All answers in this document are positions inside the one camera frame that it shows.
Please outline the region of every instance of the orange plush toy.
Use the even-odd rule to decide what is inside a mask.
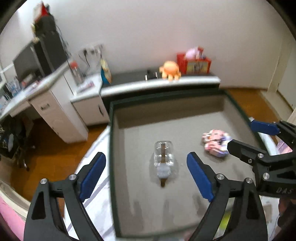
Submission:
[[[159,68],[159,72],[162,73],[162,78],[168,78],[169,81],[178,80],[181,76],[179,66],[174,61],[166,61],[162,67]]]

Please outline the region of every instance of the bolt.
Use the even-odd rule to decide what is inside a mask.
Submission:
[[[263,174],[263,179],[264,179],[264,180],[269,179],[269,174],[268,174],[267,172]]]
[[[41,184],[45,184],[46,182],[47,182],[46,178],[42,178],[41,181],[40,181]]]
[[[223,175],[223,174],[217,174],[217,178],[218,178],[219,180],[223,180],[223,179],[224,179],[224,175]]]
[[[253,180],[252,180],[251,178],[247,177],[247,178],[246,178],[246,182],[247,182],[247,183],[252,183]]]
[[[76,174],[71,174],[71,175],[69,176],[69,179],[70,179],[70,180],[75,180],[76,177],[77,177]]]

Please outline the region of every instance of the blue gripper pad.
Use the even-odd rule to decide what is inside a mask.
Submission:
[[[214,199],[212,184],[191,153],[187,155],[187,167],[202,197],[207,199],[209,202],[212,202]]]
[[[81,182],[80,195],[79,199],[81,202],[84,202],[85,199],[90,198],[98,180],[105,169],[106,166],[106,157],[103,153],[98,152],[96,156],[92,159],[90,164],[85,165],[80,170],[79,174],[86,174],[85,178]]]
[[[251,129],[254,132],[260,132],[271,136],[275,136],[280,133],[280,130],[276,124],[261,122],[257,120],[253,120],[251,122]]]

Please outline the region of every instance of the bottle with red cap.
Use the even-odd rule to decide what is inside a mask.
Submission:
[[[80,68],[78,67],[78,64],[76,61],[73,61],[70,63],[70,68],[72,69],[72,73],[74,75],[74,80],[77,86],[81,85],[84,81],[82,72]]]

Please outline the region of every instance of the white wall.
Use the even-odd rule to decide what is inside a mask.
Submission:
[[[296,41],[294,39],[292,51],[278,91],[294,109],[296,107]]]
[[[27,2],[0,35],[0,60],[10,64],[32,38]],[[197,45],[212,58],[223,86],[267,88],[282,41],[281,17],[266,0],[44,0],[71,52],[99,42],[111,73],[161,66]]]

